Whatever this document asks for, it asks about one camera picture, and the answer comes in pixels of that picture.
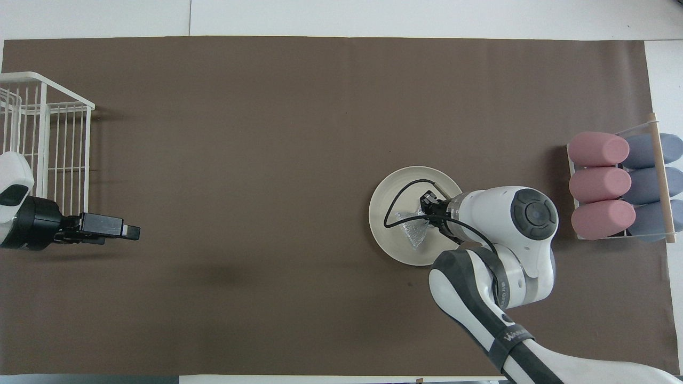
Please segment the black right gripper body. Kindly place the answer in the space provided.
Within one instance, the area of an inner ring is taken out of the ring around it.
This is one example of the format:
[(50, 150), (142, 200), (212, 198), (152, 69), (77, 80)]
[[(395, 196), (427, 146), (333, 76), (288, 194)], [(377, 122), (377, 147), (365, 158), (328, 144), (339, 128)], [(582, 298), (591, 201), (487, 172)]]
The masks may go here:
[(459, 209), (461, 208), (461, 204), (465, 197), (466, 194), (459, 194), (446, 202), (441, 203), (441, 214), (455, 221), (441, 219), (441, 222), (439, 223), (439, 233), (443, 236), (446, 236), (447, 238), (466, 238), (464, 227), (459, 223), (461, 222), (459, 219)]

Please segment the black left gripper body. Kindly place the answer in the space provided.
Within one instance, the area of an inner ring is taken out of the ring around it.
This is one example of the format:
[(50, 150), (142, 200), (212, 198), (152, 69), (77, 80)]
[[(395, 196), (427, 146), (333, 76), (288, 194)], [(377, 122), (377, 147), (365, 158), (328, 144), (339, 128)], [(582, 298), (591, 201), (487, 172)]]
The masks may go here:
[(41, 251), (51, 244), (77, 244), (77, 217), (61, 214), (52, 200), (29, 196), (11, 222), (2, 248)]

